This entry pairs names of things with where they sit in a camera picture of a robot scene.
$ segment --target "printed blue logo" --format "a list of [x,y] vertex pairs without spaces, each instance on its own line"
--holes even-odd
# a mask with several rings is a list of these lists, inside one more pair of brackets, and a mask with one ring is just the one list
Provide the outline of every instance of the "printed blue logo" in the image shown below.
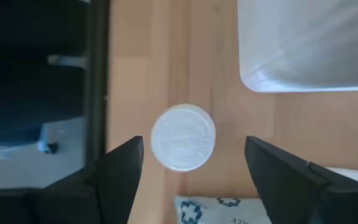
[[227,206],[227,207],[237,207],[240,204],[240,199],[238,198],[217,198],[218,202],[221,205]]
[[201,207],[191,201],[181,203],[181,222],[184,224],[197,224],[203,213]]

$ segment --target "white container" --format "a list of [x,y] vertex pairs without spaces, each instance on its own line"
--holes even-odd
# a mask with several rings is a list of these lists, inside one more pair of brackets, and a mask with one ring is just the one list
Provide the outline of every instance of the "white container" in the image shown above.
[[257,92],[358,90],[358,1],[238,0],[240,73]]
[[154,124],[151,146],[157,160],[174,171],[203,165],[215,147],[215,125],[207,112],[195,105],[176,105]]

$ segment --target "wooden table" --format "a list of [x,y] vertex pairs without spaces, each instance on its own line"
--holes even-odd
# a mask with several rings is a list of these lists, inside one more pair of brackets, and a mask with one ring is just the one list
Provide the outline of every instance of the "wooden table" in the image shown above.
[[[108,150],[135,135],[145,140],[130,223],[176,223],[178,194],[256,197],[247,135],[324,166],[358,169],[358,92],[248,90],[235,0],[113,0],[110,32]],[[150,150],[154,122],[179,103],[199,105],[216,125],[213,155],[193,172],[164,169]]]

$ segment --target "plastic cap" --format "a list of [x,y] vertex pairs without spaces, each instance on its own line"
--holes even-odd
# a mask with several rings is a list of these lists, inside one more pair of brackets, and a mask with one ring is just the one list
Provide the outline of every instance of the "plastic cap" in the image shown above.
[[215,132],[207,112],[195,105],[176,105],[154,124],[152,150],[158,161],[171,170],[193,170],[211,156]]

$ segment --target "wooden surface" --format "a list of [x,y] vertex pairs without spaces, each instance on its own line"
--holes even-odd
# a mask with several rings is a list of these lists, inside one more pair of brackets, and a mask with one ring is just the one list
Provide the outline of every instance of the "wooden surface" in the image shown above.
[[[108,150],[143,135],[129,223],[175,223],[175,195],[256,197],[244,141],[254,135],[324,166],[358,169],[358,93],[261,94],[239,77],[234,0],[113,0]],[[164,169],[150,132],[170,106],[214,119],[216,148],[193,172]]]

